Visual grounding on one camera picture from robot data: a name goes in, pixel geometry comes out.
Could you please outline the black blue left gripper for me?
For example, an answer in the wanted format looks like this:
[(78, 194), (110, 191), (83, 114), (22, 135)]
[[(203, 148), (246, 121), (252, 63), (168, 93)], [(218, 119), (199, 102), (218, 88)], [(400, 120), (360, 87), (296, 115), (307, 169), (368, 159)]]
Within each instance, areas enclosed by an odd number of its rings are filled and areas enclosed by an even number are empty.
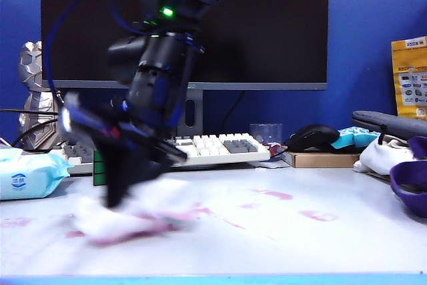
[(143, 159), (136, 166), (136, 186), (156, 180), (172, 164), (187, 160), (185, 152), (165, 141), (162, 131), (133, 121), (126, 107), (124, 99), (98, 105), (85, 105), (80, 98), (76, 99), (76, 134), (101, 154), (108, 208), (119, 205), (127, 193), (131, 179), (125, 178), (125, 174), (131, 167), (131, 155)]

